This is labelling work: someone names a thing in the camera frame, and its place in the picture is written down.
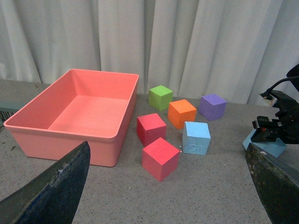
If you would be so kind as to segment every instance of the orange cube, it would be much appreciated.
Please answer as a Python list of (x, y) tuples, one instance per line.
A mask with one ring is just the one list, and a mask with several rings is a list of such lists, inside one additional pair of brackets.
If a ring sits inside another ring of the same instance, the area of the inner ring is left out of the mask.
[(184, 127), (185, 121), (194, 121), (196, 108), (187, 100), (182, 99), (169, 103), (168, 120), (177, 128)]

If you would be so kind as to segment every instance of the light blue cube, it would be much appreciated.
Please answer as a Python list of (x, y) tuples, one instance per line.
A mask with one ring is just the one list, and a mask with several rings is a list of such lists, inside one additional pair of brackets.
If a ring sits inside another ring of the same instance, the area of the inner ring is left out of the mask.
[(183, 130), (183, 153), (205, 155), (211, 140), (207, 123), (186, 121)]
[[(251, 143), (251, 137), (253, 136), (256, 130), (253, 129), (252, 132), (248, 135), (248, 137), (244, 140), (243, 146), (245, 150), (247, 150), (249, 143)], [(276, 139), (276, 142), (253, 142), (257, 146), (259, 146), (264, 151), (270, 153), (274, 157), (279, 157), (280, 154), (286, 149), (286, 144), (280, 138)]]

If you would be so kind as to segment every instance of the cube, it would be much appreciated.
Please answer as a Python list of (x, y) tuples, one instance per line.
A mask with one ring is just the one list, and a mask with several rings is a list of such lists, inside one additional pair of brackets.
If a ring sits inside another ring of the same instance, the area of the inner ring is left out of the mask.
[(166, 124), (157, 113), (137, 117), (137, 135), (145, 147), (158, 138), (165, 139)]
[[(247, 150), (249, 143), (251, 143), (251, 137), (255, 133), (255, 129), (248, 135), (248, 137), (244, 140), (243, 146), (245, 150)], [(286, 144), (280, 138), (276, 139), (276, 142), (253, 142), (257, 146), (259, 146), (264, 151), (270, 153), (274, 157), (279, 157), (280, 154), (286, 149)]]
[(187, 100), (182, 99), (169, 103), (168, 120), (177, 128), (184, 127), (185, 121), (194, 121), (196, 108)]
[(149, 105), (162, 111), (172, 101), (173, 91), (160, 85), (149, 90)]
[(198, 107), (199, 113), (207, 120), (222, 118), (226, 107), (226, 101), (216, 94), (201, 97)]
[(162, 138), (142, 151), (142, 167), (158, 181), (164, 180), (177, 167), (180, 151)]
[(185, 122), (183, 153), (205, 155), (211, 140), (207, 123)]

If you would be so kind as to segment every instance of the dark metal object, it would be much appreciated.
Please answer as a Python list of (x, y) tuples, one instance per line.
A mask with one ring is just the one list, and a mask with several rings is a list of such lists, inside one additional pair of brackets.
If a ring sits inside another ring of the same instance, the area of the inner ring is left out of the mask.
[(274, 224), (299, 223), (299, 172), (250, 143), (246, 161), (261, 202)]
[(251, 137), (252, 142), (275, 142), (280, 138), (285, 144), (299, 144), (299, 104), (287, 94), (273, 90), (275, 86), (284, 81), (291, 81), (299, 91), (299, 64), (292, 68), (282, 79), (274, 84), (261, 96), (272, 102), (272, 106), (279, 108), (275, 114), (278, 119), (269, 121), (268, 117), (258, 116), (252, 122), (256, 132)]
[(0, 202), (1, 224), (70, 224), (90, 163), (87, 142)]

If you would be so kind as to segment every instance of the pink cube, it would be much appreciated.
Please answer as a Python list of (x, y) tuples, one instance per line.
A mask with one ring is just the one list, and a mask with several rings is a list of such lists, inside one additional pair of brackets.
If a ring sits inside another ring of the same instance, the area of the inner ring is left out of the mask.
[(166, 124), (157, 113), (137, 117), (137, 135), (145, 147), (158, 138), (165, 139)]
[(158, 181), (164, 180), (178, 167), (180, 151), (162, 138), (142, 151), (142, 166)]

